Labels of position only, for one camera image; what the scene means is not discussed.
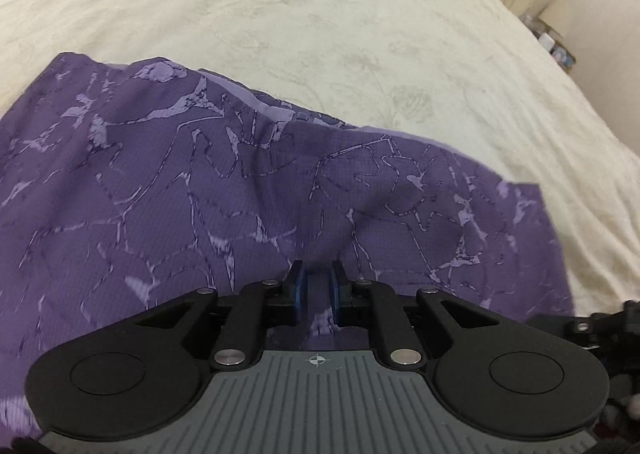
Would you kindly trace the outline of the purple patterned garment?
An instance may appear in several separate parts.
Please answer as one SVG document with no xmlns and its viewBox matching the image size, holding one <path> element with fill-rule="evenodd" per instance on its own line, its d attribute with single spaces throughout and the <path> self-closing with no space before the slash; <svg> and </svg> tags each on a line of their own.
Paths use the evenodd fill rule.
<svg viewBox="0 0 640 454">
<path fill-rule="evenodd" d="M 1 437 L 30 365 L 209 287 L 340 261 L 525 321 L 573 297 L 540 189 L 165 58 L 56 56 L 1 119 Z"/>
</svg>

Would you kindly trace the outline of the nightstand with small items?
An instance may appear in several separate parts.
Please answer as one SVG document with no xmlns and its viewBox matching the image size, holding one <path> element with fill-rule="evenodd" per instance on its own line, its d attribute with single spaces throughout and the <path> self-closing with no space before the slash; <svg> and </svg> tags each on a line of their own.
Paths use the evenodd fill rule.
<svg viewBox="0 0 640 454">
<path fill-rule="evenodd" d="M 551 0 L 537 16 L 525 14 L 521 17 L 521 21 L 538 43 L 567 74 L 570 74 L 577 62 L 564 42 L 573 17 L 574 10 L 569 0 Z"/>
</svg>

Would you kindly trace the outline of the cream embroidered bedspread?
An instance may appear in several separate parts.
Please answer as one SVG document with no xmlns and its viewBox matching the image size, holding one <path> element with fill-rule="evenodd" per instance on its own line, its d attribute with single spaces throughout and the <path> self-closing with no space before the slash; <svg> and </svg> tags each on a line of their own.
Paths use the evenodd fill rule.
<svg viewBox="0 0 640 454">
<path fill-rule="evenodd" d="M 164 56 L 538 184 L 576 307 L 639 295 L 639 159 L 499 0 L 1 0 L 1 105 L 62 52 Z"/>
</svg>

